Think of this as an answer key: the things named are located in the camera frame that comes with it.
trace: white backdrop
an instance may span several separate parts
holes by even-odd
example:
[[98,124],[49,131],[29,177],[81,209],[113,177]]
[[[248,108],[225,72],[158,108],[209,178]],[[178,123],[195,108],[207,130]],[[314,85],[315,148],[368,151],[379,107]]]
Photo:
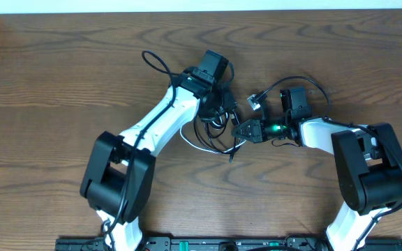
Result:
[[0,14],[402,8],[402,0],[0,0]]

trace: wood grain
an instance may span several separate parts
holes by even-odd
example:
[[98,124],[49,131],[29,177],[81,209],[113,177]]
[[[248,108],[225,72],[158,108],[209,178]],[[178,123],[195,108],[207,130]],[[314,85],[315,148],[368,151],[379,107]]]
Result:
[[[306,75],[330,95],[332,118],[389,122],[402,145],[402,10],[0,15],[0,250],[96,235],[100,220],[78,194],[94,140],[141,119],[168,82],[140,51],[178,71],[206,49],[234,63],[244,119],[249,95]],[[320,92],[305,87],[323,112]],[[269,101],[280,114],[275,93]],[[229,164],[175,136],[141,225],[175,236],[317,234],[342,201],[326,153],[245,144]],[[402,237],[402,211],[372,234]]]

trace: wooden tabletop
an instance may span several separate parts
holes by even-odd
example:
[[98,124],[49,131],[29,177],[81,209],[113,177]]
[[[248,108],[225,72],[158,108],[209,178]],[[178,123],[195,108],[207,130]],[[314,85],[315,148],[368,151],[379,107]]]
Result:
[[[402,146],[402,10],[0,15],[0,250],[98,234],[101,221],[79,195],[94,141],[139,121],[168,85],[140,52],[180,71],[207,49],[233,62],[243,120],[257,115],[252,93],[305,75],[330,95],[333,119],[391,123]],[[323,112],[314,86],[283,87],[299,85]],[[281,115],[277,92],[268,99]],[[230,164],[175,135],[140,224],[175,236],[319,234],[342,202],[330,154],[245,144]],[[402,237],[402,210],[372,235]]]

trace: white cable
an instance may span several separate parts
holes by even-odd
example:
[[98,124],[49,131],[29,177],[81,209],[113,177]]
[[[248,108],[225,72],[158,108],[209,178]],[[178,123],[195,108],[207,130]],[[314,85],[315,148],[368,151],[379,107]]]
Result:
[[[201,150],[201,151],[206,151],[206,152],[215,153],[215,154],[221,154],[221,153],[219,153],[219,152],[217,152],[217,151],[212,151],[212,150],[209,150],[209,149],[204,149],[204,148],[201,148],[201,147],[195,145],[194,143],[192,143],[190,140],[188,140],[188,139],[186,138],[186,136],[185,136],[184,133],[182,132],[182,128],[183,128],[183,127],[181,127],[181,128],[179,129],[179,134],[181,135],[181,138],[182,138],[183,140],[185,140],[188,144],[190,144],[191,146],[193,146],[193,147],[195,147],[196,149]],[[237,148],[237,147],[243,145],[244,143],[246,143],[246,140],[242,141],[242,140],[240,139],[240,142],[238,143],[238,145],[235,146],[235,148]],[[226,151],[224,151],[224,152],[227,153],[227,152],[232,151],[233,149],[234,149],[234,147],[231,147],[231,148],[229,148],[228,150],[226,150]]]

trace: white wall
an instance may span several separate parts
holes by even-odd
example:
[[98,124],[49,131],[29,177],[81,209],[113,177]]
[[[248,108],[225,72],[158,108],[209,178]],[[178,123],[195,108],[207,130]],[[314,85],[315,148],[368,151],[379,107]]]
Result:
[[402,8],[402,0],[0,0],[0,14],[371,8]]

